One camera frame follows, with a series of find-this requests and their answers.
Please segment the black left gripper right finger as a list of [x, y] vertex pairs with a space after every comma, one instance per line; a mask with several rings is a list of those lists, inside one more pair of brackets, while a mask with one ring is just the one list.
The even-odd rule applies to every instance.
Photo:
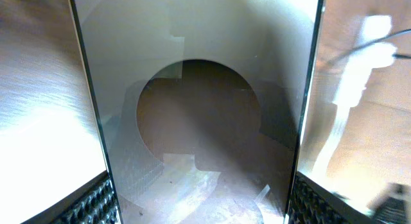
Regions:
[[372, 219], [297, 172], [288, 200], [285, 223], [371, 224]]

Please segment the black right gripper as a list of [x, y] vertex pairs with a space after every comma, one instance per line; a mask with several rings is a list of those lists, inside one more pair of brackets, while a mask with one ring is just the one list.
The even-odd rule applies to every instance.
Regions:
[[410, 224], [410, 186], [388, 183], [369, 202], [366, 216], [375, 223]]

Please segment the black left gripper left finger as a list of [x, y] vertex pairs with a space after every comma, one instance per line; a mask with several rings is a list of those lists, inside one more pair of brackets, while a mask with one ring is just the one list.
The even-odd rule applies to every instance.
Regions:
[[109, 174], [104, 171], [26, 224], [120, 223], [118, 200]]

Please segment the white power strip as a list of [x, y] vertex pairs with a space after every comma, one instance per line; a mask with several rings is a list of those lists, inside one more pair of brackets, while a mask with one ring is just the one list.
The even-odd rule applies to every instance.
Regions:
[[[362, 22], [356, 45], [383, 38], [389, 34], [391, 28], [391, 16], [367, 16]], [[392, 55], [396, 51], [397, 47], [390, 42], [376, 42], [350, 54], [335, 92], [333, 104], [339, 108], [357, 106], [372, 70], [392, 65], [394, 63]]]

